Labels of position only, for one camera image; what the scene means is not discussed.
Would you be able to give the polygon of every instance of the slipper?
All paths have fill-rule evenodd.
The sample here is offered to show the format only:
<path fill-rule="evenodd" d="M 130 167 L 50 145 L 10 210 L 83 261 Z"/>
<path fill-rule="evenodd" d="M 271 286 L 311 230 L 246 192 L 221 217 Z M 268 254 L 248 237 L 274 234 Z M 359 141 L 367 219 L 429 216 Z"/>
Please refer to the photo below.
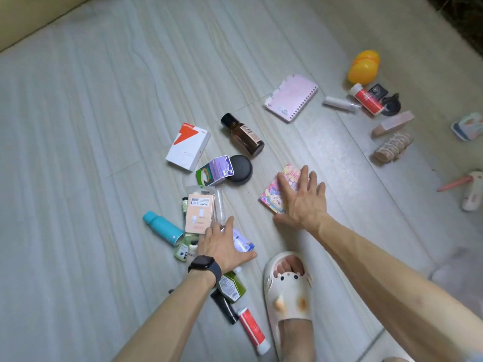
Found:
<path fill-rule="evenodd" d="M 301 276 L 300 273 L 285 272 L 275 277 L 273 272 L 277 264 L 289 255 L 294 255 L 299 258 L 305 269 L 304 275 Z M 287 319 L 312 320 L 310 308 L 312 279 L 302 256 L 294 251 L 286 251 L 270 259 L 265 266 L 263 280 L 265 304 L 267 305 L 273 340 L 278 357 L 282 359 L 280 329 L 278 324 L 282 320 Z"/>

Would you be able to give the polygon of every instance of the notebook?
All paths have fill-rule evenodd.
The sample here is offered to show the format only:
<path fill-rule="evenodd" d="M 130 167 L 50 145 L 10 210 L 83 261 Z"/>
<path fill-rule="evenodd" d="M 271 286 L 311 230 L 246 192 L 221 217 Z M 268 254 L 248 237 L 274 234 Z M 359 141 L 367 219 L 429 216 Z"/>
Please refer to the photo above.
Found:
<path fill-rule="evenodd" d="M 272 92 L 264 106 L 284 121 L 292 122 L 305 104 L 315 95 L 319 87 L 316 83 L 300 75 L 287 76 Z"/>
<path fill-rule="evenodd" d="M 300 170 L 292 165 L 287 165 L 282 171 L 288 184 L 294 191 L 299 190 Z M 275 213 L 285 213 L 284 203 L 278 189 L 278 180 L 275 180 L 269 185 L 265 192 L 260 197 L 260 201 L 265 203 Z"/>

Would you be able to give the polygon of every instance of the smartwatch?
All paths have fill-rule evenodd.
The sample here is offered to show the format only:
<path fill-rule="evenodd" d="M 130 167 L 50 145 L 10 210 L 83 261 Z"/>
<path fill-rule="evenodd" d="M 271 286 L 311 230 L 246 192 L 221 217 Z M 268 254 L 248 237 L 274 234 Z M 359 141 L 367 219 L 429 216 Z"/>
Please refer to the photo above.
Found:
<path fill-rule="evenodd" d="M 212 271 L 216 277 L 216 283 L 219 282 L 222 276 L 221 268 L 218 263 L 214 261 L 213 257 L 208 257 L 206 255 L 198 255 L 188 267 L 188 272 L 190 272 L 191 269 Z"/>

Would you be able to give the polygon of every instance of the pink eraser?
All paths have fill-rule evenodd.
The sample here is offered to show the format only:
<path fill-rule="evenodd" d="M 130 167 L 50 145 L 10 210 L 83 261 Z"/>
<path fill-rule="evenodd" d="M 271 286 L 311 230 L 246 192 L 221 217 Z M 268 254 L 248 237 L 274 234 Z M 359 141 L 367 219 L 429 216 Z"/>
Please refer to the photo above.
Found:
<path fill-rule="evenodd" d="M 377 137 L 386 133 L 397 131 L 398 129 L 404 127 L 413 118 L 414 115 L 410 110 L 397 114 L 380 123 L 372 130 L 372 134 Z"/>

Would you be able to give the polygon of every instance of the yellow plastic egg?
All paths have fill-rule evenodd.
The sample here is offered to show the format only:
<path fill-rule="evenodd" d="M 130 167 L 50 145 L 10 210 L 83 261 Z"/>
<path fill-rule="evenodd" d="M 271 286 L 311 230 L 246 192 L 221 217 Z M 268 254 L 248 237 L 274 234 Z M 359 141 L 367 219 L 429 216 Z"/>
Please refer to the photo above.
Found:
<path fill-rule="evenodd" d="M 369 50 L 369 51 L 364 51 L 362 53 L 359 53 L 357 55 L 357 57 L 352 61 L 352 66 L 354 66 L 360 60 L 364 60 L 366 58 L 369 59 L 369 60 L 373 60 L 374 62 L 377 63 L 377 65 L 379 65 L 379 63 L 381 63 L 381 59 L 379 58 L 379 54 L 376 51 Z"/>
<path fill-rule="evenodd" d="M 376 79 L 378 68 L 378 64 L 373 60 L 367 58 L 359 60 L 349 70 L 347 79 L 353 84 L 367 85 Z"/>

